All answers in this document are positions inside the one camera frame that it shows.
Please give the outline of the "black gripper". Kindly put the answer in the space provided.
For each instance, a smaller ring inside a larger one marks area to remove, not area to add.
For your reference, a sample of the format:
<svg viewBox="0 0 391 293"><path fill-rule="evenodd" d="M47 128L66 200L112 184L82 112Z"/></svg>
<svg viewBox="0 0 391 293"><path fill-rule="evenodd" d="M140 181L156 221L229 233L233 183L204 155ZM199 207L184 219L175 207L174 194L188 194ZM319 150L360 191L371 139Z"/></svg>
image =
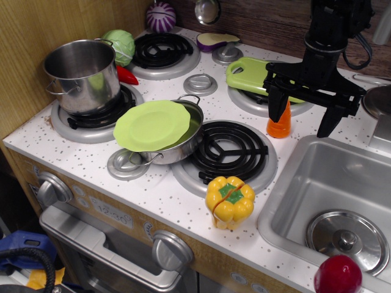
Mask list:
<svg viewBox="0 0 391 293"><path fill-rule="evenodd" d="M270 119L279 122L290 96L327 108L318 138L328 137L344 116L355 116L366 91L338 72L340 54L340 50L307 48L299 63L268 63L263 86Z"/></svg>

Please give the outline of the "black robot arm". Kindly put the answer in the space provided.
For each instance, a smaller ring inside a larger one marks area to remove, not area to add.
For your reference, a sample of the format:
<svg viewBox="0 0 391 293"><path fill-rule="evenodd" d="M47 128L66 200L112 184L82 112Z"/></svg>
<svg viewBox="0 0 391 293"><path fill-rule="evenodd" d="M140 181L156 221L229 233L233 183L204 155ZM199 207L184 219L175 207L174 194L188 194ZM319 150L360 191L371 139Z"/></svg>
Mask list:
<svg viewBox="0 0 391 293"><path fill-rule="evenodd" d="M370 1L312 1L302 61L266 64L263 86L273 122L279 122L289 97L326 108L317 132L319 138L328 137L343 117L357 113L367 92L344 78L337 63L339 57L346 56L350 38L356 38L371 54L361 32L370 28L374 14Z"/></svg>

